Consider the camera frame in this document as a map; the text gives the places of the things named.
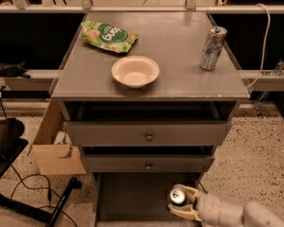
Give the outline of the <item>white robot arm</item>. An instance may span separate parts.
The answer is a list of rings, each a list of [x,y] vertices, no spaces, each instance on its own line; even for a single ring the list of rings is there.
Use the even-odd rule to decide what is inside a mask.
[[[202,227],[284,227],[281,218],[256,201],[239,206],[183,184],[173,186],[168,200],[173,215]]]

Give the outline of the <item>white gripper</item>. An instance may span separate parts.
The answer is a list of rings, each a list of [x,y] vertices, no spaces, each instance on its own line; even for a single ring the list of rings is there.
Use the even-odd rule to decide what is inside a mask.
[[[197,201],[197,211],[192,204],[184,206],[169,204],[168,209],[173,215],[188,220],[202,221],[203,227],[243,227],[243,208],[241,206],[222,201],[210,194],[201,196],[200,191],[194,187],[182,184],[176,184],[173,187],[181,187],[185,190],[186,202]]]

